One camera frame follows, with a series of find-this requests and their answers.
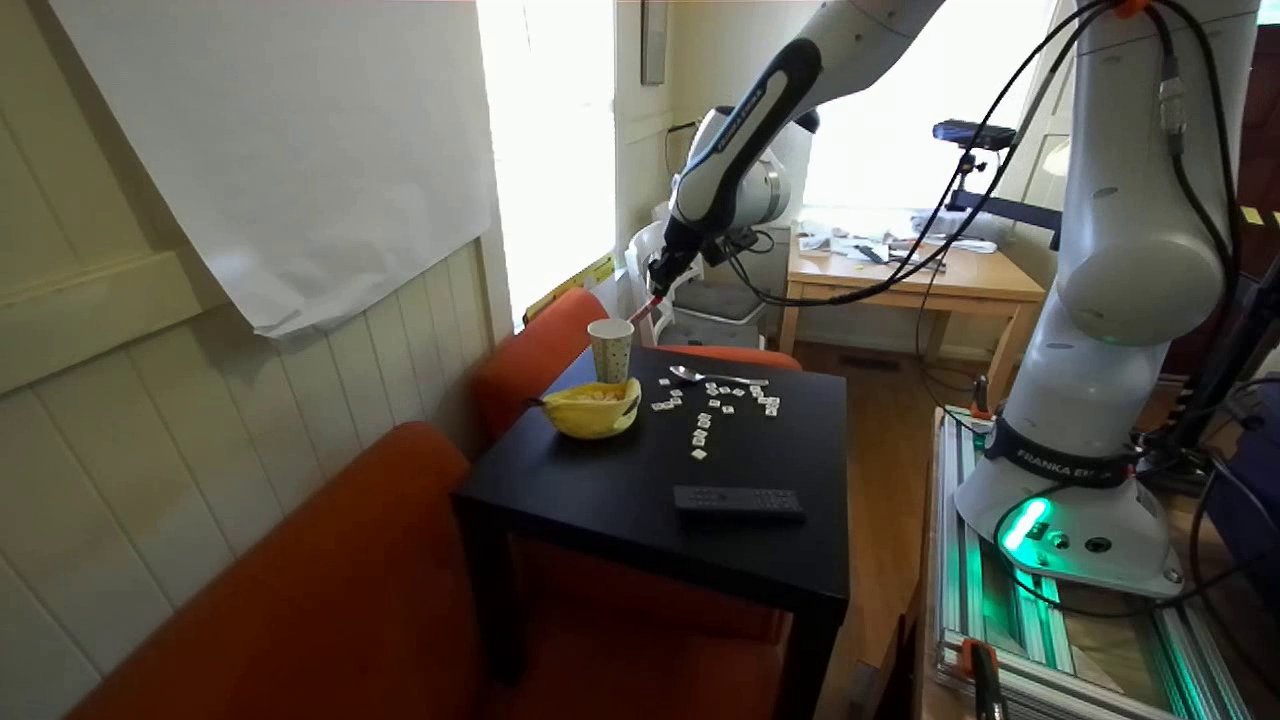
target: wooden paneling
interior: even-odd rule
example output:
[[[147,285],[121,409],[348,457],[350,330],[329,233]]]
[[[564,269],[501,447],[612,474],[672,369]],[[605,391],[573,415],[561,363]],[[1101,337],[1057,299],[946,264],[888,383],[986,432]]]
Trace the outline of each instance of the wooden paneling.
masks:
[[[267,345],[217,307],[0,396],[0,717],[61,717],[395,420],[467,447],[481,244]]]
[[[5,237],[0,290],[40,285],[40,279],[63,278],[74,264],[74,253],[63,227],[47,214],[40,183],[28,173],[28,160],[6,133],[5,109],[0,109],[0,237]]]
[[[117,129],[93,129],[104,126],[101,114],[85,114],[94,96],[70,89],[79,69],[45,14],[0,0],[0,114],[85,269],[147,253],[147,233],[101,144],[101,133]]]
[[[70,369],[200,312],[174,253],[101,264],[28,294],[0,290],[0,391]]]

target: black table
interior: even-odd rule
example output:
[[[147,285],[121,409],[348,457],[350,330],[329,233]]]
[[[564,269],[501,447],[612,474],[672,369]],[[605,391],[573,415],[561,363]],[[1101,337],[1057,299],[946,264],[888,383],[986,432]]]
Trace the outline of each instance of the black table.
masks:
[[[652,405],[666,399],[660,383],[666,363],[761,378],[763,391],[779,396],[779,411],[766,415],[750,396],[730,399],[730,415],[713,411],[707,457],[696,461],[693,428],[707,396],[685,390],[681,409],[654,411]],[[525,667],[506,558],[506,534],[525,534],[792,614],[775,717],[811,717],[848,603],[844,379],[745,373],[745,363],[681,361],[652,348],[632,352],[632,373],[642,383],[636,428],[584,446],[557,435],[530,409],[452,496],[489,671],[517,681]],[[590,356],[578,356],[553,390],[578,379],[590,379]],[[792,490],[805,519],[693,519],[672,508],[672,483]]]

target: green light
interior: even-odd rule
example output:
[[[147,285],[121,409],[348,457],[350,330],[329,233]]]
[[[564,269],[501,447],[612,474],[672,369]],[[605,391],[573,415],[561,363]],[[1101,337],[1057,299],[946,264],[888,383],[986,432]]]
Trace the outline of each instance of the green light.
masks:
[[[1041,518],[1046,518],[1046,500],[1033,496],[1018,518],[1010,519],[1010,527],[1003,534],[1003,553],[1014,558],[1014,547],[1026,539],[1026,534],[1041,526]]]

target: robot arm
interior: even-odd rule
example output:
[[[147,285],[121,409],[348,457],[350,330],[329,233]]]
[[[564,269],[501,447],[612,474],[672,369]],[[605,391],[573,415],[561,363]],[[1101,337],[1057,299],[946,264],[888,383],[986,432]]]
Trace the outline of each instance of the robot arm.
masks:
[[[652,259],[652,297],[666,297],[688,264],[723,237],[737,189],[775,133],[830,96],[876,86],[917,39],[938,0],[824,0],[737,103],[720,135],[688,160],[672,189],[664,253]]]
[[[819,4],[681,173],[664,253],[652,259],[654,299],[728,233],[737,189],[772,135],[792,117],[878,80],[936,4]],[[1076,54],[1062,253],[994,442],[960,483],[957,513],[1018,567],[1175,598],[1181,562],[1128,447],[1168,345],[1199,325],[1222,290],[1208,227],[1227,227],[1236,214],[1219,176],[1236,173],[1227,149],[1236,152],[1242,117],[1257,0],[1081,0],[1071,22],[1088,34]]]

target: white object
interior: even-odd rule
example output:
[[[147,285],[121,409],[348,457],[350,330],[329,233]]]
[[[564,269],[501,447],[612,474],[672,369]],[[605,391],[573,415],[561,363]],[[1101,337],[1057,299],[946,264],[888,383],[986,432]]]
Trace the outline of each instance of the white object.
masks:
[[[354,318],[497,227],[475,4],[51,8],[258,337]]]
[[[590,319],[590,363],[599,383],[620,383],[632,378],[632,339],[636,325],[632,319]]]

